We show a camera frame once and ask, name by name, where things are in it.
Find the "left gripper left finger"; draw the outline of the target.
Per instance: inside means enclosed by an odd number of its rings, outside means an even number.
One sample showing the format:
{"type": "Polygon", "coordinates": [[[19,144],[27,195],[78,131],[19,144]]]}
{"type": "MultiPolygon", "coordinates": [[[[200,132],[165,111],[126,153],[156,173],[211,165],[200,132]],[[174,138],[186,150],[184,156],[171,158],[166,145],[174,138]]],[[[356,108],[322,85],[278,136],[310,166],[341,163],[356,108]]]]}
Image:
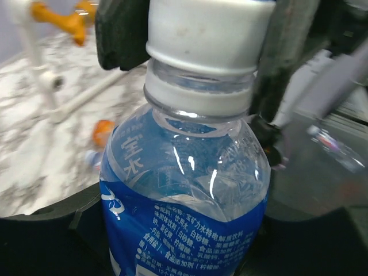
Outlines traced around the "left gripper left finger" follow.
{"type": "Polygon", "coordinates": [[[1,219],[1,275],[111,275],[99,184],[1,219]]]}

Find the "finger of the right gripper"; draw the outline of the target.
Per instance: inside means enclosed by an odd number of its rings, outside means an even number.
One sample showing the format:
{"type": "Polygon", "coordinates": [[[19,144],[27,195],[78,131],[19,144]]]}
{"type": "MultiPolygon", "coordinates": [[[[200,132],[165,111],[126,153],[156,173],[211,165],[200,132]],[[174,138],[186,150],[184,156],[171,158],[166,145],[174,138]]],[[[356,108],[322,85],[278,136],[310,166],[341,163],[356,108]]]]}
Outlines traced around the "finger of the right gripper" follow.
{"type": "Polygon", "coordinates": [[[259,60],[250,114],[275,118],[294,72],[328,45],[328,1],[277,1],[259,60]]]}
{"type": "Polygon", "coordinates": [[[95,14],[99,65],[104,70],[129,71],[150,57],[148,40],[149,0],[100,0],[95,14]]]}

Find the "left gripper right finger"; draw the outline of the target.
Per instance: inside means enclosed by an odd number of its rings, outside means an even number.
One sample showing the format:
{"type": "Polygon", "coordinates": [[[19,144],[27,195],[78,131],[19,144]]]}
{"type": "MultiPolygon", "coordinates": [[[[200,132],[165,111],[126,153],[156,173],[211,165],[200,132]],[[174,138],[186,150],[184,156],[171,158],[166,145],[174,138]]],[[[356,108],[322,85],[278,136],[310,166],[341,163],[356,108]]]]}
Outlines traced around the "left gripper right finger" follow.
{"type": "Polygon", "coordinates": [[[367,207],[305,221],[264,220],[240,275],[367,275],[367,207]]]}

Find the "purple label water bottle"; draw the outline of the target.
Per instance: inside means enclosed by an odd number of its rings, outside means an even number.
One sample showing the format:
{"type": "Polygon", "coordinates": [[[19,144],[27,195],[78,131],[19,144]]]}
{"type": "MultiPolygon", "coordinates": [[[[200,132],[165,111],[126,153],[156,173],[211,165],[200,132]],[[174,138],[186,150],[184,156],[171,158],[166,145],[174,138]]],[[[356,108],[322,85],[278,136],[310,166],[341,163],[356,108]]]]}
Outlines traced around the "purple label water bottle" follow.
{"type": "Polygon", "coordinates": [[[85,154],[85,162],[95,172],[100,172],[102,157],[102,152],[89,149],[85,154]]]}

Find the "orange label drink bottle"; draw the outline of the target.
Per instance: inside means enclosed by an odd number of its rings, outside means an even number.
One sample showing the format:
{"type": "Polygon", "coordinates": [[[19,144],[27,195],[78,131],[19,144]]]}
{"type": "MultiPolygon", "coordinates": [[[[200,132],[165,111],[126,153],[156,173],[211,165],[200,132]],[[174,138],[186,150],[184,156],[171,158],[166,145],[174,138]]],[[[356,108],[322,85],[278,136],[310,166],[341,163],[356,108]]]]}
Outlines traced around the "orange label drink bottle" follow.
{"type": "Polygon", "coordinates": [[[92,138],[97,147],[103,148],[114,129],[115,123],[111,120],[99,120],[93,129],[92,138]]]}

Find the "blue label Pocari bottle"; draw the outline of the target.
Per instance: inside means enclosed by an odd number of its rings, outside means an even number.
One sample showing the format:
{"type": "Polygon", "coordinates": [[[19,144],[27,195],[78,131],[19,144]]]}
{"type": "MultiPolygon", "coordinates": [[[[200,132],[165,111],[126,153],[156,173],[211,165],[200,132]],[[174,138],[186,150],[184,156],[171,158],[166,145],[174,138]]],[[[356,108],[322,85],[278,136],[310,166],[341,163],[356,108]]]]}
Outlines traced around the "blue label Pocari bottle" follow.
{"type": "Polygon", "coordinates": [[[110,134],[99,186],[115,275],[233,275],[271,168],[246,122],[274,1],[151,1],[146,104],[110,134]]]}

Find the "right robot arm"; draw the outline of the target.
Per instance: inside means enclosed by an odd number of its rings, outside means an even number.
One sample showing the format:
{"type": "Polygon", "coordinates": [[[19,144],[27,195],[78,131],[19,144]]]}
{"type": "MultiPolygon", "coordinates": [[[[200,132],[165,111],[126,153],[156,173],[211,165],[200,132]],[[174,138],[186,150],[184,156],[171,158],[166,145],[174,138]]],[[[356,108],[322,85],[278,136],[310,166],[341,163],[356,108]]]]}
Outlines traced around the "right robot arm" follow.
{"type": "Polygon", "coordinates": [[[144,95],[157,110],[207,123],[250,116],[269,148],[300,101],[322,121],[366,83],[361,39],[304,88],[289,88],[355,9],[345,1],[101,1],[98,61],[123,71],[147,62],[144,95]]]}

